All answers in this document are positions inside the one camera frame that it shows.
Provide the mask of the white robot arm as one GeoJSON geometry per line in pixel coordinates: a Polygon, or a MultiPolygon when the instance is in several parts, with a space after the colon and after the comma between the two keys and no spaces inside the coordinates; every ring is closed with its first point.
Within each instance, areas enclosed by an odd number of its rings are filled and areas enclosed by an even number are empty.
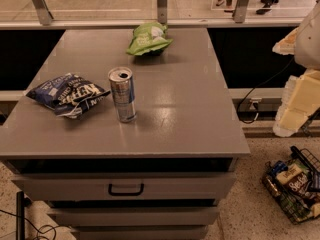
{"type": "Polygon", "coordinates": [[[273,126],[277,136],[289,137],[320,108],[320,3],[272,51],[293,55],[306,68],[301,76],[287,80],[273,126]]]}

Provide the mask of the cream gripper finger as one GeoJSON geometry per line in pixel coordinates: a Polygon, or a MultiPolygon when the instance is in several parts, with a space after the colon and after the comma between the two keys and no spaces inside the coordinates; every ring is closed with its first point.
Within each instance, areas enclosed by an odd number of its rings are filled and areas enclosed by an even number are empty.
{"type": "Polygon", "coordinates": [[[273,132],[279,137],[290,137],[320,108],[320,71],[307,69],[299,77],[290,76],[281,101],[273,132]]]}
{"type": "Polygon", "coordinates": [[[272,51],[280,55],[293,55],[295,50],[296,36],[298,29],[295,28],[283,39],[277,42],[272,51]]]}

